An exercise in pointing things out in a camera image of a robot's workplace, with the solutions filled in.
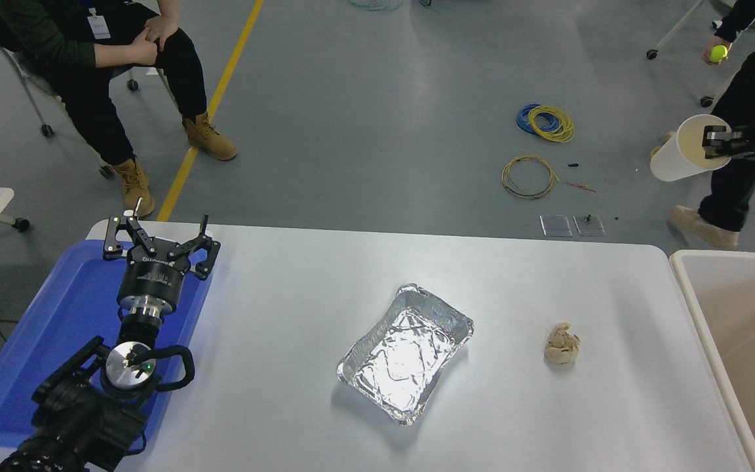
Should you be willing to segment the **person's right hand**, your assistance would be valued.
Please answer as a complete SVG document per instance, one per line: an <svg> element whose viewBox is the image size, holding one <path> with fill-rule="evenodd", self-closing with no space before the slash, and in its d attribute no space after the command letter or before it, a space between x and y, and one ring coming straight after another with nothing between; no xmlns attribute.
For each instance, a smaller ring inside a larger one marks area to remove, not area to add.
<svg viewBox="0 0 755 472"><path fill-rule="evenodd" d="M153 66L158 57L158 45L149 40L149 29L145 28L129 45L130 63L142 66Z"/></svg>

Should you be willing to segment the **person's left hand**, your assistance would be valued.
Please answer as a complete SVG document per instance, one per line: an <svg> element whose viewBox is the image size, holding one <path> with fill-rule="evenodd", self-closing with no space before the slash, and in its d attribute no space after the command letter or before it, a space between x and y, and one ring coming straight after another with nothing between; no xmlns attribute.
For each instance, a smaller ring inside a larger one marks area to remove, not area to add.
<svg viewBox="0 0 755 472"><path fill-rule="evenodd" d="M161 52L165 48L167 39L174 35L178 29L179 19L175 17L167 17L165 15L158 15L145 22L145 30L147 30L145 39L156 44Z"/></svg>

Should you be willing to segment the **person's hand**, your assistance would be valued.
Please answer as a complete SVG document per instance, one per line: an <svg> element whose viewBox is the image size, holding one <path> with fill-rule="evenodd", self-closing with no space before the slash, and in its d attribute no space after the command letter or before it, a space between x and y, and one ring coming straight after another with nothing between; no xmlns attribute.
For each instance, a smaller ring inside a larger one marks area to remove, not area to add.
<svg viewBox="0 0 755 472"><path fill-rule="evenodd" d="M713 36L702 51L702 60L707 65L717 65L725 62L730 54L732 42L722 39L718 36Z"/></svg>

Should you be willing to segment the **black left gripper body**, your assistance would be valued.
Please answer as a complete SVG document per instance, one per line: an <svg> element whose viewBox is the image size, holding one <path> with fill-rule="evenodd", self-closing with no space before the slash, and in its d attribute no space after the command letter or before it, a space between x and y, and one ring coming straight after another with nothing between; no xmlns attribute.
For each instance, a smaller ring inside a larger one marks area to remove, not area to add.
<svg viewBox="0 0 755 472"><path fill-rule="evenodd" d="M126 258L126 269L117 294L117 304L130 309L136 300L158 299L159 305L176 309L185 274L189 271L189 258L184 255L176 261L144 256L140 260Z"/></svg>

